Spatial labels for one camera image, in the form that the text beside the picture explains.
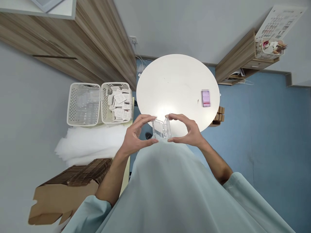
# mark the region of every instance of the round white table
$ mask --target round white table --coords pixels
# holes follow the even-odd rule
[[[202,89],[210,91],[210,107],[202,107]],[[166,55],[148,65],[138,80],[136,98],[141,114],[162,121],[169,113],[184,114],[195,120],[200,131],[211,124],[220,101],[211,71],[197,59],[181,54]],[[170,126],[173,137],[188,133],[180,121],[170,121]]]

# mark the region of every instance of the storage basket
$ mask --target storage basket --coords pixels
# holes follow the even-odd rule
[[[256,44],[256,58],[257,59],[262,59],[262,60],[273,60],[273,59],[276,59],[278,58],[279,56],[282,56],[284,55],[284,50],[282,51],[282,53],[280,54],[274,54],[274,53],[266,53],[264,50],[263,50],[263,46],[262,46],[262,43],[265,42],[266,40],[269,40],[270,42],[274,42],[274,41],[282,41],[280,39],[271,39],[271,38],[265,38],[263,37],[261,39],[261,41],[259,41],[257,44]]]
[[[118,86],[120,89],[126,89],[129,90],[130,94],[130,112],[131,118],[129,120],[125,120],[122,122],[113,122],[114,114],[112,111],[109,109],[109,104],[108,104],[108,95],[112,94],[111,87],[113,86]],[[133,116],[133,97],[132,97],[132,90],[130,89],[130,86],[128,83],[119,83],[119,82],[112,82],[112,83],[103,83],[101,85],[101,90],[102,90],[102,101],[101,101],[101,120],[105,124],[120,124],[120,123],[126,123],[129,122],[132,119]]]
[[[96,125],[99,121],[100,93],[100,86],[98,84],[71,84],[68,99],[67,124],[70,126]]]

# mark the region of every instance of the finger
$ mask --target finger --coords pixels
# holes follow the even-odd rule
[[[135,119],[134,123],[136,123],[137,121],[145,118],[145,117],[151,117],[151,115],[148,115],[148,114],[140,114],[138,115],[138,117]]]
[[[174,119],[174,120],[179,120],[179,121],[181,121],[181,122],[183,122],[183,123],[186,123],[186,122],[189,120],[189,118],[186,117],[186,116],[183,115],[183,114],[174,114],[174,113],[170,113],[168,116],[169,116],[169,118],[172,118],[172,119]]]
[[[140,119],[139,121],[137,121],[136,123],[134,123],[132,125],[132,127],[134,128],[139,128],[139,127],[142,127],[144,124],[146,124],[147,122],[149,121],[152,121],[152,120],[155,120],[156,119],[156,116],[148,116],[148,117],[144,117],[142,119]]]
[[[148,140],[141,140],[140,141],[140,144],[141,144],[141,148],[145,148],[145,147],[148,147],[148,146],[151,146],[155,143],[158,143],[159,140],[158,139],[148,139]]]
[[[177,120],[177,119],[173,119],[171,117],[169,117],[169,115],[165,115],[166,118],[168,118],[168,120]]]
[[[168,139],[168,142],[185,143],[185,136],[170,138],[170,139]]]

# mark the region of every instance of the hand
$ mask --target hand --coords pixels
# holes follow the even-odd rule
[[[144,147],[151,146],[159,142],[157,139],[140,140],[139,135],[142,131],[142,126],[149,121],[155,120],[155,116],[141,114],[139,115],[134,123],[127,128],[126,134],[122,146],[120,147],[117,154],[128,157],[129,155],[139,151]]]
[[[170,138],[168,139],[168,142],[185,143],[191,146],[196,146],[198,148],[202,147],[204,144],[207,143],[207,141],[203,138],[197,123],[195,123],[194,120],[190,120],[183,114],[173,114],[173,113],[169,114],[168,118],[169,120],[179,120],[183,122],[188,130],[188,134],[186,136],[179,138],[177,137]]]

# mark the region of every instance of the white foam sheet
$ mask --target white foam sheet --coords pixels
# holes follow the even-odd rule
[[[95,152],[93,154],[89,154],[86,156],[82,156],[79,158],[72,158],[66,161],[66,166],[71,167],[73,165],[76,166],[85,166],[88,165],[90,162],[92,162],[94,159],[108,159],[108,158],[114,158],[116,153],[118,152],[120,147],[112,147],[105,150],[101,150],[98,152]]]
[[[114,151],[118,150],[123,143],[126,129],[127,127],[123,125],[69,128],[66,138],[59,141],[55,152],[64,161],[91,156],[94,159],[97,159],[96,156],[113,158]],[[76,161],[81,163],[85,158]]]

